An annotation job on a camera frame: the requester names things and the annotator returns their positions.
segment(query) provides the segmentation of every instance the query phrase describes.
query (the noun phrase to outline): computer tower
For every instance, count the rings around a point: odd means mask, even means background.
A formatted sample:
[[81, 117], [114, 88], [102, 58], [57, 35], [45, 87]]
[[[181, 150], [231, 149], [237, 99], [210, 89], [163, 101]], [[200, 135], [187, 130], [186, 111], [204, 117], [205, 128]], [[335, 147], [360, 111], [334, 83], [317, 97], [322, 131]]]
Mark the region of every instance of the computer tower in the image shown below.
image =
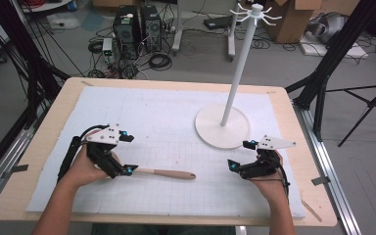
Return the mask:
[[155, 6], [140, 7], [142, 38], [147, 52], [162, 50], [161, 17]]
[[120, 57], [124, 59], [137, 59], [139, 57], [138, 47], [142, 36], [136, 6], [118, 6], [113, 22], [113, 30], [120, 51]]

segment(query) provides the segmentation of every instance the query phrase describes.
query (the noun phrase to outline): tripod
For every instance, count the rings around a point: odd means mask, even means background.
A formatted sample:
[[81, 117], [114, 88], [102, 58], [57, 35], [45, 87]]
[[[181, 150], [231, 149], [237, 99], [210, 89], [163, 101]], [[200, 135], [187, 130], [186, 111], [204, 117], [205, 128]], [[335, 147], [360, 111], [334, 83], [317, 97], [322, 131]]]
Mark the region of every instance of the tripod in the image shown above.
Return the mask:
[[360, 87], [352, 87], [352, 88], [343, 88], [343, 89], [335, 89], [335, 90], [327, 90], [326, 92], [334, 92], [334, 91], [345, 91], [349, 93], [350, 95], [354, 96], [355, 98], [365, 102], [367, 104], [368, 110], [362, 115], [362, 117], [359, 119], [359, 121], [355, 124], [355, 126], [351, 129], [351, 131], [347, 134], [347, 136], [341, 141], [341, 143], [338, 145], [338, 147], [341, 147], [344, 142], [347, 141], [347, 139], [350, 137], [351, 134], [356, 130], [356, 128], [361, 124], [361, 122], [368, 116], [368, 114], [372, 111], [372, 109], [376, 108], [376, 97], [372, 99], [371, 101], [362, 98], [354, 93], [352, 93], [352, 90], [359, 90], [359, 89], [368, 89], [368, 88], [376, 88], [376, 85], [372, 86], [360, 86]]

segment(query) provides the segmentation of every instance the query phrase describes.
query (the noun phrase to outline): table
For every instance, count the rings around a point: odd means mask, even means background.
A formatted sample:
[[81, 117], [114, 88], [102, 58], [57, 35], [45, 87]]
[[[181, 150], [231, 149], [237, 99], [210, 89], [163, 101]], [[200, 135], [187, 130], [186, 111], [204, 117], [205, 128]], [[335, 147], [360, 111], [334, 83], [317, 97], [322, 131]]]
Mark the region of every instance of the table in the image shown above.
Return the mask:
[[[14, 172], [0, 195], [0, 220], [37, 220], [40, 213], [26, 212], [25, 208], [34, 191], [41, 168], [50, 155], [58, 136], [69, 118], [81, 90], [85, 86], [124, 87], [139, 89], [177, 89], [194, 91], [228, 92], [230, 85], [169, 81], [112, 80], [95, 78], [70, 78], [52, 108], [37, 130], [19, 165], [28, 165], [27, 171]], [[241, 93], [267, 94], [277, 116], [282, 136], [293, 139], [298, 147], [287, 150], [295, 178], [300, 185], [306, 217], [294, 220], [298, 226], [334, 226], [337, 218], [322, 185], [314, 186], [311, 179], [319, 177], [314, 160], [286, 91], [281, 87], [241, 85]], [[122, 222], [154, 224], [205, 224], [205, 225], [267, 225], [260, 218], [228, 216], [166, 216], [75, 213], [73, 221]]]

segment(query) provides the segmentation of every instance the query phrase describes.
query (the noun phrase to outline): human hand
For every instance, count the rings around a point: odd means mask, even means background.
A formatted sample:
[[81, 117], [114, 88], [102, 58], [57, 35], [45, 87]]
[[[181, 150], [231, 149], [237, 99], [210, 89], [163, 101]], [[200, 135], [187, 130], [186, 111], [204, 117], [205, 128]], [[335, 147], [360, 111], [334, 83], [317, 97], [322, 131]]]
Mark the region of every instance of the human hand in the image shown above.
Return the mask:
[[[277, 151], [275, 152], [280, 158], [280, 163], [283, 164], [282, 156]], [[279, 171], [271, 175], [255, 177], [249, 180], [258, 187], [261, 194], [269, 203], [275, 203], [287, 198], [282, 182], [282, 176]]]
[[87, 145], [83, 144], [80, 151], [73, 163], [70, 166], [69, 171], [60, 180], [60, 182], [68, 183], [71, 187], [79, 188], [83, 185], [89, 184], [93, 181], [106, 178], [108, 175], [102, 169], [96, 168], [94, 163], [87, 157]]

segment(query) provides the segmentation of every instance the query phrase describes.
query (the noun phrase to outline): grid paper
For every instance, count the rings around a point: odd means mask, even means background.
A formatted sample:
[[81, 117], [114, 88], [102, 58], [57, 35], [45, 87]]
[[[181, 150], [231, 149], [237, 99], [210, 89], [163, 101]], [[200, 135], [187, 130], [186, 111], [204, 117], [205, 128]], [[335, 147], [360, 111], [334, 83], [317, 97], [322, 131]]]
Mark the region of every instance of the grid paper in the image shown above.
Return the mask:
[[[267, 201], [259, 189], [231, 172], [227, 164], [227, 159], [249, 164], [256, 160], [256, 151], [216, 149], [204, 143], [195, 130], [197, 113], [207, 105], [225, 105], [227, 97], [226, 92], [85, 87], [26, 210], [45, 209], [74, 135], [96, 124], [118, 123], [121, 130], [135, 137], [113, 149], [123, 164], [185, 170], [197, 178], [181, 180], [135, 172], [129, 177], [100, 180], [78, 190], [74, 212], [269, 218]], [[265, 134], [281, 138], [267, 95], [238, 93], [233, 107], [248, 117], [251, 139], [259, 141]], [[286, 151], [279, 152], [291, 182], [292, 216], [305, 217]]]

